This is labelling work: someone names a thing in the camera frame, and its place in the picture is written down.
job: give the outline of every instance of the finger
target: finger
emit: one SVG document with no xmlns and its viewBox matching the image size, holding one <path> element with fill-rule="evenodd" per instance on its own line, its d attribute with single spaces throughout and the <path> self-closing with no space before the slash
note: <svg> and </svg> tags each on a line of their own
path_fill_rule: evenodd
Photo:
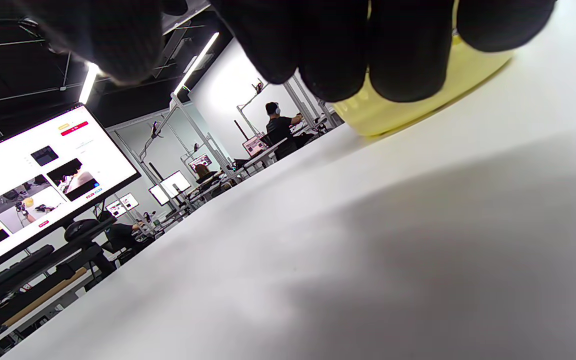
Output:
<svg viewBox="0 0 576 360">
<path fill-rule="evenodd" d="M 368 0 L 301 0 L 299 73 L 325 101 L 355 95 L 366 78 Z"/>
<path fill-rule="evenodd" d="M 495 52 L 528 43 L 546 26 L 556 0 L 461 0 L 457 30 L 480 51 Z"/>
<path fill-rule="evenodd" d="M 16 0 L 51 41 L 97 64 L 121 84 L 148 78 L 162 55 L 162 14 L 153 0 Z"/>
<path fill-rule="evenodd" d="M 212 0 L 250 62 L 268 82 L 282 84 L 297 70 L 291 0 Z"/>
<path fill-rule="evenodd" d="M 379 95 L 410 103 L 441 90 L 452 41 L 453 5 L 453 0 L 372 0 L 368 68 Z"/>
</svg>

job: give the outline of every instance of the yellow object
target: yellow object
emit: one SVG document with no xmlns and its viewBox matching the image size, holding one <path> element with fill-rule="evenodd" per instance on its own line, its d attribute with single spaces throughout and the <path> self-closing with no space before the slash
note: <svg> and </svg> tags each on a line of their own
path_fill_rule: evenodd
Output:
<svg viewBox="0 0 576 360">
<path fill-rule="evenodd" d="M 337 102 L 333 107 L 343 121 L 360 135 L 381 135 L 434 114 L 494 75 L 512 56 L 512 51 L 490 54 L 475 50 L 455 34 L 446 81 L 434 96 L 417 102 L 391 102 L 375 91 L 367 73 L 363 88 L 355 96 Z"/>
</svg>

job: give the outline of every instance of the chair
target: chair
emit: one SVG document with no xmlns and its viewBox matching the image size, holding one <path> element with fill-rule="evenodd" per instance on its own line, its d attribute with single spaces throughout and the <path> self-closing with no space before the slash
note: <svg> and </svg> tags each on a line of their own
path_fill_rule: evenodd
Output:
<svg viewBox="0 0 576 360">
<path fill-rule="evenodd" d="M 277 144 L 286 138 L 285 136 L 282 136 L 277 129 L 269 131 L 268 135 L 266 135 L 266 136 L 270 139 L 270 141 L 272 142 L 272 145 Z M 279 145 L 279 147 L 277 147 L 277 149 L 275 149 L 274 155 L 277 158 L 277 161 L 279 161 L 279 160 L 287 157 L 288 155 L 294 153 L 295 151 L 297 151 L 297 144 L 295 143 L 294 140 L 288 139 L 288 140 L 284 141 L 281 145 Z"/>
</svg>

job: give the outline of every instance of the computer monitor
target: computer monitor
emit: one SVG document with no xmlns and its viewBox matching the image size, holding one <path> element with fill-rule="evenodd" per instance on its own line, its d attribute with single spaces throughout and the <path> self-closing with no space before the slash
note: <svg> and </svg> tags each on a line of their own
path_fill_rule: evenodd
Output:
<svg viewBox="0 0 576 360">
<path fill-rule="evenodd" d="M 0 141 L 0 265 L 140 177 L 84 105 Z"/>
<path fill-rule="evenodd" d="M 120 216 L 122 216 L 123 214 L 126 214 L 126 212 L 128 212 L 128 210 L 124 207 L 124 205 L 119 200 L 106 206 L 105 209 L 108 210 L 108 212 L 110 212 L 110 214 L 112 214 L 112 216 L 114 216 L 116 218 L 119 218 Z"/>
<path fill-rule="evenodd" d="M 250 157 L 268 149 L 268 146 L 261 140 L 261 136 L 253 136 L 252 139 L 245 141 L 241 145 L 243 145 Z"/>
<path fill-rule="evenodd" d="M 166 190 L 166 193 L 168 196 L 170 196 L 170 198 L 178 196 L 183 191 L 187 191 L 191 187 L 190 182 L 186 180 L 180 171 L 177 171 L 176 173 L 173 173 L 172 175 L 165 178 L 161 182 L 161 186 Z M 148 191 L 152 194 L 152 196 L 154 196 L 160 205 L 166 205 L 166 203 L 169 202 L 169 199 L 162 190 L 162 187 L 155 185 L 148 189 Z"/>
<path fill-rule="evenodd" d="M 192 168 L 192 171 L 194 171 L 194 173 L 196 174 L 197 173 L 196 167 L 199 164 L 204 164 L 205 166 L 209 166 L 212 163 L 213 163 L 213 161 L 210 160 L 210 157 L 208 157 L 208 155 L 206 153 L 204 153 L 203 155 L 196 158 L 195 160 L 192 160 L 192 162 L 190 162 L 190 167 Z"/>
<path fill-rule="evenodd" d="M 126 210 L 132 210 L 136 208 L 137 205 L 139 205 L 139 202 L 137 202 L 137 199 L 133 196 L 132 193 L 125 194 L 120 198 L 120 200 Z"/>
</svg>

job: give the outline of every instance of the man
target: man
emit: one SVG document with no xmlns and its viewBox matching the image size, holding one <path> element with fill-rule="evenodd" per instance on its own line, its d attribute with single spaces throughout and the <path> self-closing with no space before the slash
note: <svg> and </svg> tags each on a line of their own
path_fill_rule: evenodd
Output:
<svg viewBox="0 0 576 360">
<path fill-rule="evenodd" d="M 99 214 L 98 219 L 100 222 L 103 222 L 110 219 L 112 216 L 113 215 L 110 214 L 110 211 L 103 210 L 101 214 Z M 134 225 L 114 223 L 105 231 L 105 237 L 112 245 L 112 248 L 117 251 L 121 250 L 121 248 L 126 248 L 134 250 L 135 253 L 139 253 L 144 250 L 145 246 L 137 241 L 133 236 L 133 231 L 137 230 L 139 230 L 139 225 L 136 223 Z"/>
<path fill-rule="evenodd" d="M 304 145 L 314 137 L 313 134 L 293 136 L 290 132 L 291 126 L 297 125 L 304 120 L 302 114 L 297 114 L 297 116 L 293 118 L 281 116 L 281 109 L 279 109 L 279 103 L 277 102 L 268 102 L 265 105 L 265 112 L 270 116 L 270 121 L 268 121 L 268 125 L 265 126 L 265 130 L 268 132 L 272 143 L 277 144 L 283 141 L 283 139 L 288 139 L 274 151 L 277 160 L 281 160 L 295 150 L 303 148 Z"/>
</svg>

